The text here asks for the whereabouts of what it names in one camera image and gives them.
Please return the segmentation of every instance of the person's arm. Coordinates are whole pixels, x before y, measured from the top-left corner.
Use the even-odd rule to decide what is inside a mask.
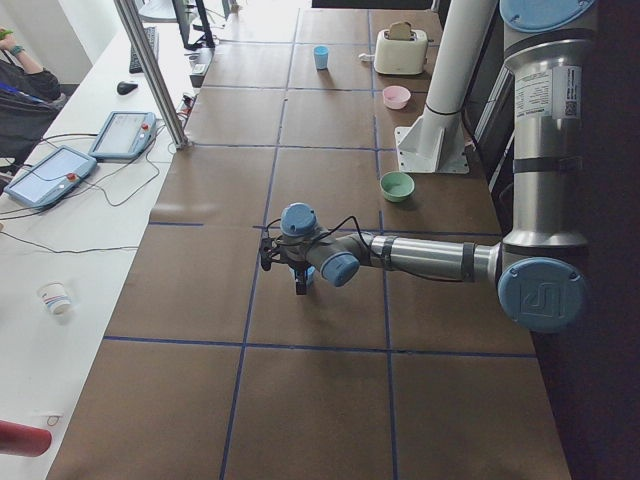
[[[25,73],[40,73],[44,70],[44,67],[31,58],[25,50],[20,49],[21,47],[19,47],[18,41],[12,34],[0,40],[0,50],[6,50],[11,53],[15,59],[20,62]]]
[[[6,32],[6,29],[0,27],[0,31],[2,30]],[[8,34],[0,40],[0,50],[11,53],[22,67],[16,66],[2,82],[46,101],[60,97],[60,82],[56,76],[31,58],[13,35]]]

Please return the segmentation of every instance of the label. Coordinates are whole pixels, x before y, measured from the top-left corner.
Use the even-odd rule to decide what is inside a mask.
[[[552,111],[553,73],[551,70],[534,73],[516,81],[516,121],[531,116],[548,117]]]
[[[580,118],[582,68],[553,69],[553,118]]]

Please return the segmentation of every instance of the white toaster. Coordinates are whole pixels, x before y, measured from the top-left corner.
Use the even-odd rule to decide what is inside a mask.
[[[395,39],[394,35],[389,35],[389,30],[378,32],[373,60],[373,68],[376,72],[385,75],[422,73],[429,43],[427,34],[422,30],[409,30],[409,32],[402,39]]]

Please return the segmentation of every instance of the monitor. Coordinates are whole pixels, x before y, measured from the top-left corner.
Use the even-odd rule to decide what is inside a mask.
[[[172,0],[172,2],[184,48],[187,50],[198,50],[202,47],[215,48],[204,0]],[[195,42],[191,42],[191,22],[195,16],[200,17],[202,22],[202,36]]]

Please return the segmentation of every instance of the computer keyboard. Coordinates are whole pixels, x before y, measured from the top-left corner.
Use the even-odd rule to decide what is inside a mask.
[[[158,58],[158,30],[156,27],[144,27],[144,33],[147,36],[147,40],[149,40],[149,45],[151,45],[151,49],[153,50],[153,54],[156,58]],[[135,52],[133,45],[131,45],[131,59],[129,60],[129,73],[140,73],[142,71],[142,65],[140,64],[140,59],[138,58],[138,54]]]

